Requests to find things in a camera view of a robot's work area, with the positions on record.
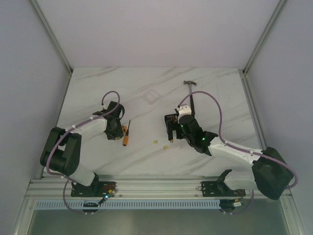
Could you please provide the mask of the black fuse box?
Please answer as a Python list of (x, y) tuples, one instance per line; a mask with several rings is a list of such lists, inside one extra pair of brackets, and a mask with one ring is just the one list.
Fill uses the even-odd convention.
[(177, 114), (165, 115), (164, 120), (165, 120), (165, 125), (166, 125), (166, 131), (168, 134), (179, 129)]

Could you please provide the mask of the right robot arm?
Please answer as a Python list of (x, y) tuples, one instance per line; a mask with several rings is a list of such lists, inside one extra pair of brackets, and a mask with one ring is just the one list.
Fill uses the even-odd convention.
[(253, 150), (221, 141), (218, 134), (202, 130), (192, 115), (165, 115), (164, 121), (170, 141), (175, 132), (177, 139), (185, 139), (197, 152), (240, 165), (239, 169), (224, 170), (215, 181), (202, 182), (203, 196), (234, 197), (245, 190), (258, 190), (265, 197), (278, 200), (295, 179), (294, 173), (274, 148)]

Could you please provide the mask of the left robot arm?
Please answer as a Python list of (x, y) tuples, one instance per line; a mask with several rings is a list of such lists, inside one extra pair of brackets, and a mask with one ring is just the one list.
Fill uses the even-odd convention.
[(118, 140), (124, 136), (121, 118), (125, 108), (111, 101), (108, 108), (97, 111), (92, 116), (69, 129), (54, 127), (45, 143), (40, 164), (50, 172), (56, 172), (78, 185), (89, 197), (100, 191), (99, 176), (80, 163), (81, 147), (84, 142), (97, 135), (106, 135), (106, 140)]

